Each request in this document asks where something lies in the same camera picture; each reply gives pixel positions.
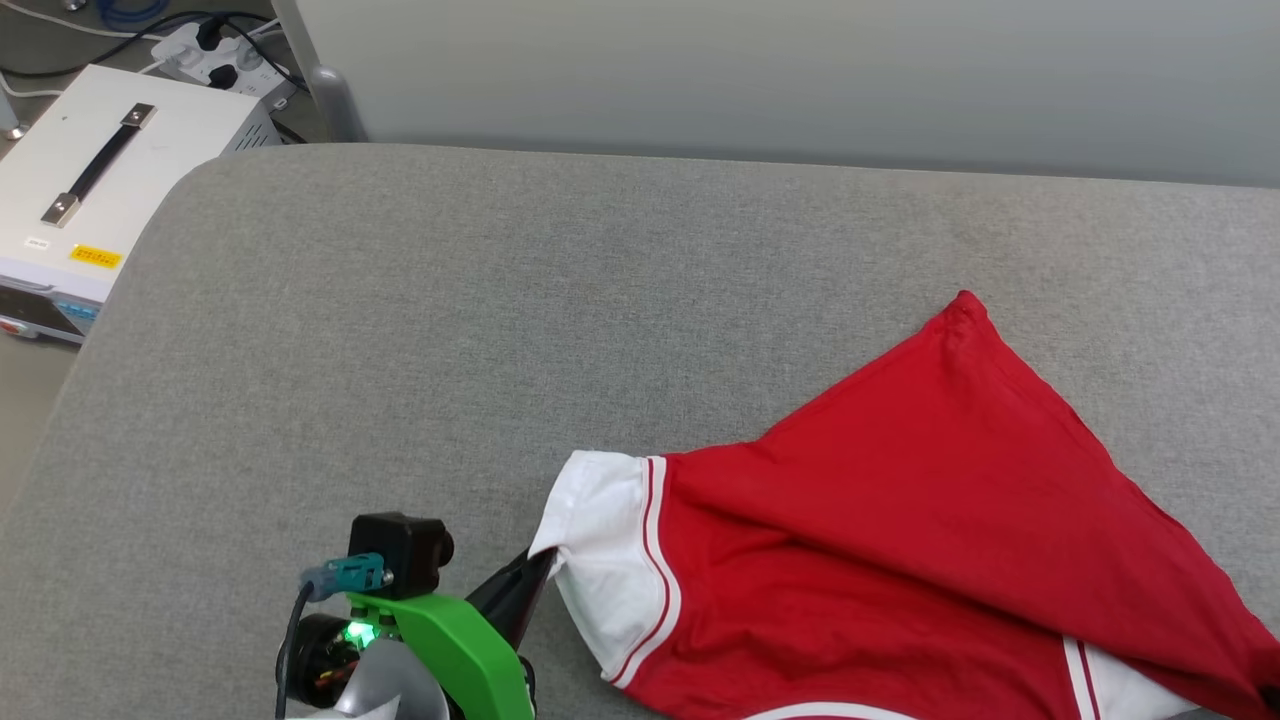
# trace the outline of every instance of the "red shirt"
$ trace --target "red shirt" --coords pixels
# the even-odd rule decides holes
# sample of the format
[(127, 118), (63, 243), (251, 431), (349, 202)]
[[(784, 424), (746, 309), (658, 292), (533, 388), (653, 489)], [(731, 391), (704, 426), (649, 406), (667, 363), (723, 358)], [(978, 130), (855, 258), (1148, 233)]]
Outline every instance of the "red shirt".
[(1280, 717), (1280, 643), (968, 292), (754, 442), (575, 454), (553, 546), (672, 717)]

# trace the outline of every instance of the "gray cushioned table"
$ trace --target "gray cushioned table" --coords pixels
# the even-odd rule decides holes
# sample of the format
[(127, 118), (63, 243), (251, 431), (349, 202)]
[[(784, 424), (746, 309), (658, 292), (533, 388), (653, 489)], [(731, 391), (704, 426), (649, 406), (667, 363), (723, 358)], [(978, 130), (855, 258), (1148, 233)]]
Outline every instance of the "gray cushioned table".
[[(184, 179), (82, 351), (3, 525), (0, 715), (268, 717), (353, 515), (445, 519), (465, 592), (571, 450), (753, 437), (960, 288), (1280, 630), (1280, 192), (289, 147)], [(525, 650), (543, 717), (646, 716), (554, 591)]]

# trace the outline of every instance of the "yellow label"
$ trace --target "yellow label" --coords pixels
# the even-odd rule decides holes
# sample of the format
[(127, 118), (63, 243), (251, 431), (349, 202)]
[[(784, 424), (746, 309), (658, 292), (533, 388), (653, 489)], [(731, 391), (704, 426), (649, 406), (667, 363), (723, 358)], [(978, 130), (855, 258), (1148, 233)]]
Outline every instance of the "yellow label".
[(120, 264), (120, 260), (124, 260), (124, 255), (108, 250), (99, 250), (97, 247), (90, 247), (87, 245), (77, 245), (76, 250), (72, 250), (72, 260), (79, 260), (81, 263), (88, 263), (90, 265), (101, 265), (114, 270), (115, 266)]

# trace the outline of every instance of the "green led light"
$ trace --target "green led light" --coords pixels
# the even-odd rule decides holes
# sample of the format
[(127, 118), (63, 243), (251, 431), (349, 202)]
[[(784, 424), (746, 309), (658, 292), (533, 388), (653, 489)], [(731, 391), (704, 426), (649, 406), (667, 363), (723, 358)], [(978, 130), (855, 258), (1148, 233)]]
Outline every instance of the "green led light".
[(378, 638), (378, 629), (369, 623), (352, 621), (347, 625), (347, 629), (342, 632), (343, 639), (356, 646), (357, 650), (364, 651), (369, 647), (374, 639)]

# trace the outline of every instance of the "white sleeve cuff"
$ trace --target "white sleeve cuff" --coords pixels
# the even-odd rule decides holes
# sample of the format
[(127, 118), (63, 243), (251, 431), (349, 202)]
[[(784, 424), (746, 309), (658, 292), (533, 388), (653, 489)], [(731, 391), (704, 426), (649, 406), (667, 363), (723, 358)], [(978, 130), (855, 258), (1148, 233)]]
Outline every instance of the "white sleeve cuff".
[(675, 577), (658, 547), (666, 461), (576, 451), (530, 555), (557, 548), (556, 584), (604, 679), (626, 687), (675, 626)]

